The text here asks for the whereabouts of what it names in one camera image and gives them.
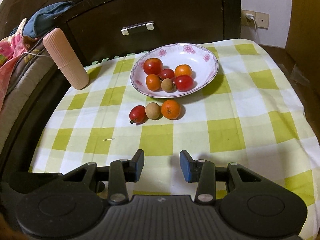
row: dark wooden drawer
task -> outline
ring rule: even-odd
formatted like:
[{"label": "dark wooden drawer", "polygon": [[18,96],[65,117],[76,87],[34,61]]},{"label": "dark wooden drawer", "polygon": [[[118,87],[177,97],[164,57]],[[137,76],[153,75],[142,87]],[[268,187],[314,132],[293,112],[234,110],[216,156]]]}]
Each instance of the dark wooden drawer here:
[{"label": "dark wooden drawer", "polygon": [[[154,30],[121,33],[123,27],[148,21],[154,21]],[[223,40],[223,7],[222,0],[113,0],[68,25],[86,51],[86,60],[92,62],[170,43]],[[95,46],[89,46],[92,40]]]}]

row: drawer handle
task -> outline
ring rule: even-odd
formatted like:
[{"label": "drawer handle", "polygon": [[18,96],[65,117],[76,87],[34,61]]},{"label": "drawer handle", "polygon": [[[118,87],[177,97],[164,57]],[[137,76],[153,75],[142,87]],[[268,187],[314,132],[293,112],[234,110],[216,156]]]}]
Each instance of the drawer handle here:
[{"label": "drawer handle", "polygon": [[138,23],[128,27],[124,27],[121,29],[123,36],[133,34],[133,33],[140,33],[144,31],[151,31],[154,30],[153,21],[145,22],[145,23]]}]

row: red cherry tomato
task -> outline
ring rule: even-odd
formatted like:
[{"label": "red cherry tomato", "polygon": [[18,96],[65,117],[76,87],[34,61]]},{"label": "red cherry tomato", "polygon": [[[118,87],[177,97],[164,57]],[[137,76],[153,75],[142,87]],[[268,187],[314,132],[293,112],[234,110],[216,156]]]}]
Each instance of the red cherry tomato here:
[{"label": "red cherry tomato", "polygon": [[193,79],[187,75],[178,76],[174,79],[174,84],[179,91],[188,91],[193,87]]},{"label": "red cherry tomato", "polygon": [[130,114],[130,123],[141,123],[146,117],[146,109],[144,106],[135,106]]},{"label": "red cherry tomato", "polygon": [[143,70],[147,75],[158,75],[162,70],[162,61],[158,58],[148,58],[143,64]]},{"label": "red cherry tomato", "polygon": [[165,80],[166,78],[169,78],[171,80],[174,79],[174,71],[170,68],[163,69],[159,74],[159,78],[161,80]]}]

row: yellow-green checkered cloth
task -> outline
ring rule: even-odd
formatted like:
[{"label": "yellow-green checkered cloth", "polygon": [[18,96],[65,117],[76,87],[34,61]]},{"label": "yellow-green checkered cloth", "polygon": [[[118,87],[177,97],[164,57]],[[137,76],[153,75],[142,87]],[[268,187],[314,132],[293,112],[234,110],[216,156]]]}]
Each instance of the yellow-green checkered cloth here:
[{"label": "yellow-green checkered cloth", "polygon": [[[137,92],[130,70],[143,55],[121,57],[89,66],[90,84],[70,88],[47,123],[30,170],[66,173],[84,163],[109,165],[145,153],[138,183],[129,194],[190,194],[179,153],[216,166],[238,162],[298,194],[308,206],[301,236],[312,239],[320,222],[320,148],[303,106],[271,57],[248,40],[203,44],[219,60],[220,70],[201,91],[177,98],[185,112],[179,120],[164,117],[129,124],[136,105],[153,100]],[[217,195],[225,195],[224,183]]]}]

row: ribbed pink container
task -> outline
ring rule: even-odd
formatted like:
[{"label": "ribbed pink container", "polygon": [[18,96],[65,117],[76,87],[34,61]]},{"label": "ribbed pink container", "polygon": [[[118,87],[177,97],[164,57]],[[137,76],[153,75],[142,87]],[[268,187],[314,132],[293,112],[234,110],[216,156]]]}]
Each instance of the ribbed pink container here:
[{"label": "ribbed pink container", "polygon": [[83,89],[89,83],[89,75],[80,63],[60,28],[55,28],[43,38],[43,45],[64,74],[71,86]]}]

